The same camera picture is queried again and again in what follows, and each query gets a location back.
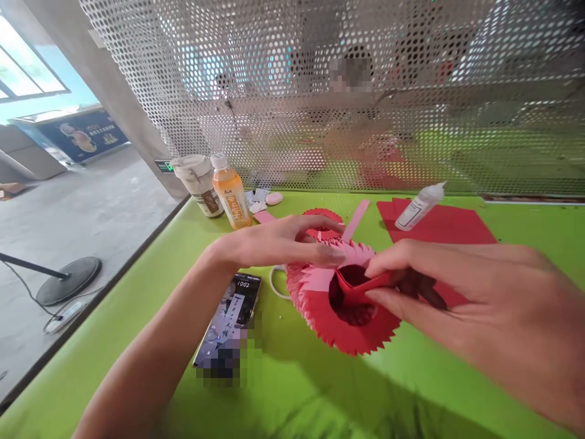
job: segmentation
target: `bottle cap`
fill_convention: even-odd
[[[218,152],[211,156],[211,164],[217,170],[226,169],[228,167],[227,157],[223,152]]]
[[[211,170],[211,163],[204,155],[192,154],[186,157],[179,157],[171,160],[171,166],[178,176],[194,173],[202,177]]]
[[[443,198],[445,196],[445,190],[443,189],[443,186],[446,183],[447,182],[437,183],[436,185],[428,186],[426,189],[432,196],[436,198]]]

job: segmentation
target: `exit sign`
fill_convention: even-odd
[[[157,164],[158,169],[160,169],[162,173],[165,174],[174,173],[174,168],[171,166],[170,160],[155,160],[154,162]]]

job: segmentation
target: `hand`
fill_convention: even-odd
[[[411,240],[372,258],[366,275],[405,269],[451,285],[470,302],[440,310],[393,288],[368,297],[535,411],[585,433],[585,294],[567,276],[522,246]]]
[[[237,269],[291,262],[342,264],[346,257],[341,250],[316,243],[307,235],[308,229],[320,227],[343,233],[343,227],[326,216],[291,215],[225,235],[210,246],[210,251]]]

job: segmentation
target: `green tabletop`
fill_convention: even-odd
[[[270,212],[326,207],[347,222],[362,199],[372,204],[354,239],[381,251],[392,242],[375,202],[390,195],[286,192]],[[585,286],[585,209],[485,205],[471,197],[444,204],[477,209],[496,238],[542,250]],[[229,231],[225,216],[208,219],[188,202],[0,418],[0,438],[68,438],[113,362],[203,248]],[[266,282],[240,378],[204,378],[189,367],[161,421],[163,437],[572,437],[406,323],[372,355],[329,348],[289,301],[272,294],[269,269],[244,271]]]

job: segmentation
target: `person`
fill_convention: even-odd
[[[112,366],[74,438],[144,437],[172,398],[239,269],[343,263],[341,251],[307,235],[308,229],[318,227],[342,231],[324,216],[289,216],[238,230],[209,245]],[[370,298],[533,410],[585,434],[585,295],[543,255],[505,244],[401,240],[372,258],[366,275],[386,270],[409,273],[398,277],[408,279],[409,285],[371,290]],[[451,285],[469,303],[446,310],[401,292],[420,288],[428,278]]]

